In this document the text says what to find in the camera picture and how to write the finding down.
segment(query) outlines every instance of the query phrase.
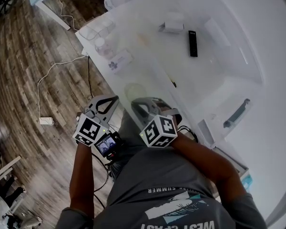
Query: power adapter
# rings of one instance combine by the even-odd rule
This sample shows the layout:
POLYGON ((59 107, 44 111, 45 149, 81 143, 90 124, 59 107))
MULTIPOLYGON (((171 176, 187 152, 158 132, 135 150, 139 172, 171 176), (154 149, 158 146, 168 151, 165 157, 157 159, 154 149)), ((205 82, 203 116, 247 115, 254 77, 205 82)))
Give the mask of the power adapter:
POLYGON ((39 123, 41 125, 54 125, 54 120, 52 117, 40 117, 39 123))

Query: wooden floor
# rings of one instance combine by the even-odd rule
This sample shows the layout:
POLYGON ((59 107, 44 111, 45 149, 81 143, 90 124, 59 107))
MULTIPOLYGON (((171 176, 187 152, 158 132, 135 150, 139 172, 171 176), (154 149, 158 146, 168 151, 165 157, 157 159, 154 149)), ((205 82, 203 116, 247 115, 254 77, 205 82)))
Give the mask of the wooden floor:
MULTIPOLYGON (((80 28, 106 12, 104 0, 62 0, 64 14, 71 14, 80 28)), ((60 14, 59 0, 46 0, 60 14)), ((70 18, 65 20, 71 25, 70 18)), ((18 210, 30 209, 44 220, 39 228, 53 228, 63 208, 69 206, 76 144, 72 139, 76 113, 91 99, 87 58, 55 67, 41 83, 41 115, 52 116, 54 126, 39 124, 37 82, 55 62, 81 56, 82 46, 74 30, 66 31, 29 0, 18 0, 11 12, 0 18, 0 152, 4 163, 20 155, 14 174, 28 193, 18 210)), ((92 93, 111 93, 90 61, 92 93)), ((119 127, 122 108, 112 124, 119 127)), ((93 160, 95 187, 106 178, 103 167, 93 160)), ((97 195, 103 203, 111 189, 108 182, 97 195)), ((95 213, 102 207, 95 201, 95 213)))

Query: black cable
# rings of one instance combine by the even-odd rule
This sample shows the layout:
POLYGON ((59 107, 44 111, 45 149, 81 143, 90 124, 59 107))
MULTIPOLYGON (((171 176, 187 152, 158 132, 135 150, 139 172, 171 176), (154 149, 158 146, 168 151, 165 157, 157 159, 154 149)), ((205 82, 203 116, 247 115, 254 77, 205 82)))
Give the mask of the black cable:
POLYGON ((111 126, 111 124, 108 124, 109 127, 111 127, 111 129, 113 130, 113 132, 116 132, 116 130, 111 126))
POLYGON ((106 178, 105 183, 104 183, 100 188, 96 189, 96 190, 94 191, 94 194, 93 194, 93 195, 96 197, 96 199, 99 201, 99 203, 101 204, 101 206, 103 207, 103 209, 105 209, 104 204, 103 204, 103 203, 100 201, 100 199, 95 195, 95 192, 101 190, 101 189, 107 184, 108 179, 109 179, 109 172, 108 172, 106 166, 104 165, 104 163, 100 160, 100 158, 98 158, 98 157, 97 157, 94 153, 92 153, 92 152, 91 152, 91 154, 92 154, 93 157, 95 157, 95 158, 102 164, 102 166, 105 168, 105 170, 106 170, 106 172, 107 172, 107 178, 106 178))
POLYGON ((189 133, 191 133, 192 136, 193 136, 193 138, 195 139, 196 143, 199 143, 199 142, 198 142, 198 137, 197 137, 197 135, 196 135, 189 127, 187 127, 186 125, 182 125, 182 126, 180 126, 180 127, 178 128, 178 131, 177 131, 177 132, 180 132, 180 131, 182 131, 182 130, 186 130, 186 131, 188 131, 189 133))
POLYGON ((102 164, 102 166, 105 168, 105 170, 106 170, 106 172, 107 172, 107 178, 106 178, 105 183, 104 183, 100 188, 94 190, 94 192, 97 192, 97 191, 101 190, 101 189, 107 184, 107 182, 108 182, 108 180, 109 180, 109 172, 108 172, 106 166, 104 165, 104 163, 103 163, 94 153, 92 153, 92 155, 102 164))
POLYGON ((99 203, 102 205, 103 209, 105 209, 104 204, 100 201, 100 199, 94 194, 94 196, 96 197, 96 199, 99 201, 99 203))
POLYGON ((90 83, 90 68, 89 68, 89 58, 90 58, 90 56, 88 56, 88 81, 89 81, 89 89, 90 89, 90 94, 91 94, 91 97, 93 98, 93 94, 92 94, 92 91, 91 91, 91 83, 90 83))

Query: white box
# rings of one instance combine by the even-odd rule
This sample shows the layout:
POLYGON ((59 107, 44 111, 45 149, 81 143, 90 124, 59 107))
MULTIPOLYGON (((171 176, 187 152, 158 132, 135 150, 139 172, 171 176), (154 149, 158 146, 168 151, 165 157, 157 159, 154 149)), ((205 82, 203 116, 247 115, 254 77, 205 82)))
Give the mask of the white box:
POLYGON ((133 60, 132 55, 126 50, 120 51, 116 56, 109 60, 108 66, 113 73, 118 73, 123 67, 133 60))
POLYGON ((156 115, 140 133, 140 137, 148 147, 168 146, 177 137, 173 117, 156 115))
POLYGON ((88 116, 81 114, 72 137, 91 147, 106 134, 107 131, 108 129, 106 127, 96 123, 88 116))

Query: white cable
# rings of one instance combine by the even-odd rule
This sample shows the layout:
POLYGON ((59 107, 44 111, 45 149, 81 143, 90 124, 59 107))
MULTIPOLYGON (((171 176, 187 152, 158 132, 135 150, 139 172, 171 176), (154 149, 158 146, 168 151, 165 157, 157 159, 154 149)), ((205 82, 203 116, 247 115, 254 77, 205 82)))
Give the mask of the white cable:
POLYGON ((74 17, 71 16, 71 15, 62 15, 63 3, 61 2, 61 0, 59 0, 59 2, 62 4, 62 7, 61 7, 61 16, 62 16, 62 17, 71 17, 71 18, 73 19, 73 29, 74 29, 75 31, 78 31, 77 29, 75 29, 75 26, 74 26, 74 17))
POLYGON ((38 83, 37 83, 37 90, 38 90, 39 118, 41 118, 40 94, 39 94, 39 84, 40 84, 40 82, 41 82, 44 78, 46 78, 46 77, 49 75, 51 69, 52 69, 55 65, 61 65, 61 64, 71 63, 71 62, 73 62, 73 61, 75 61, 75 60, 82 59, 82 58, 84 58, 84 57, 86 57, 86 55, 84 55, 84 56, 82 56, 82 57, 79 57, 79 58, 76 58, 76 59, 73 59, 72 61, 62 62, 62 63, 55 63, 54 65, 51 66, 51 68, 49 69, 48 73, 38 81, 38 83))

